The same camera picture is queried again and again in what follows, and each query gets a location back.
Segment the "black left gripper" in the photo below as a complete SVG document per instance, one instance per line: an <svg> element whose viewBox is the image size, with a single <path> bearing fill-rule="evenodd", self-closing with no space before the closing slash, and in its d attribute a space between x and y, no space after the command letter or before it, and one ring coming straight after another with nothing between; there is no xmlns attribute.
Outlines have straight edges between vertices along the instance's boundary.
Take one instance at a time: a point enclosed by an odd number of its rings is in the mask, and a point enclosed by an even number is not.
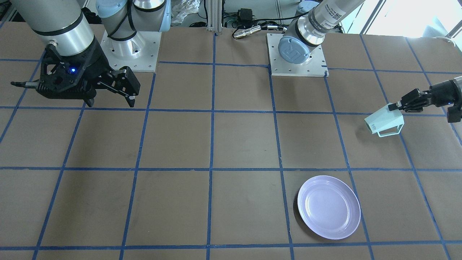
<svg viewBox="0 0 462 260"><path fill-rule="evenodd" d="M388 105L389 111L400 110L407 113L420 113L424 107L435 105L442 107L453 105L461 109L462 79L449 79L430 86L429 91L421 91L418 88L401 97L399 102Z"/></svg>

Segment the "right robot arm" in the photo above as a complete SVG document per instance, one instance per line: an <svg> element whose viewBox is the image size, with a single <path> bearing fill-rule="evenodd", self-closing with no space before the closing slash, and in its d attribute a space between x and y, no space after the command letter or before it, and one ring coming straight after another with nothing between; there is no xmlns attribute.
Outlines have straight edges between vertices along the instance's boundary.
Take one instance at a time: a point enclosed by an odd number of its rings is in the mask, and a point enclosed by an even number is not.
<svg viewBox="0 0 462 260"><path fill-rule="evenodd" d="M92 107L98 90L123 96L134 107L140 58L152 58L142 33L167 32L170 0L98 0L107 33L105 47L76 0L13 0L12 4L45 44L39 79L11 82L48 99L81 99Z"/></svg>

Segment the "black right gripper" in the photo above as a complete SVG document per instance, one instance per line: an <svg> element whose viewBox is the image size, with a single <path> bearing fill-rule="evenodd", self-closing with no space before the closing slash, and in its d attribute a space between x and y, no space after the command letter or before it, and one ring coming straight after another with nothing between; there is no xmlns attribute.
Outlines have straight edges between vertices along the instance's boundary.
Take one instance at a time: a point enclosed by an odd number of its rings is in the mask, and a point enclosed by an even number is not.
<svg viewBox="0 0 462 260"><path fill-rule="evenodd" d="M50 40L40 67L36 92L48 99L82 99L94 107L99 89L125 97L130 108L140 93L140 82L130 66L112 70L97 38L79 54L64 56Z"/></svg>

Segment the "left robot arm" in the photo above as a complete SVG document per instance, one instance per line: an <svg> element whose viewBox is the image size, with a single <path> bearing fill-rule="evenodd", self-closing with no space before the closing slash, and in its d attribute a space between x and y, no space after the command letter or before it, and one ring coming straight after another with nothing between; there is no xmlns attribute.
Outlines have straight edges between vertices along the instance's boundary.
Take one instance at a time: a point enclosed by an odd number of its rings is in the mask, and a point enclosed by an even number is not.
<svg viewBox="0 0 462 260"><path fill-rule="evenodd" d="M325 35L362 3L361 0L324 0L309 11L292 17L279 40L279 55L288 63L306 64L310 53L323 43ZM431 105L447 106L448 122L460 122L461 77L433 84L429 90L411 90L400 101L386 105L386 109L418 113Z"/></svg>

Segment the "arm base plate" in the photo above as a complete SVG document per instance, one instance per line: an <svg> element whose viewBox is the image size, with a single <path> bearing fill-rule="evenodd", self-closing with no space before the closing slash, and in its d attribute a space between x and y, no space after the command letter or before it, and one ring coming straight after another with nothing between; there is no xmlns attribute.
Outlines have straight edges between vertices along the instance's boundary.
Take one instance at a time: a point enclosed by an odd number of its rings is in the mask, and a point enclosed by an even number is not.
<svg viewBox="0 0 462 260"><path fill-rule="evenodd" d="M154 73L161 43L161 32L139 31L127 41L116 41L104 32L100 43L113 69L129 66L134 72Z"/></svg>
<svg viewBox="0 0 462 260"><path fill-rule="evenodd" d="M328 77L322 46L309 47L293 36L267 34L272 76Z"/></svg>

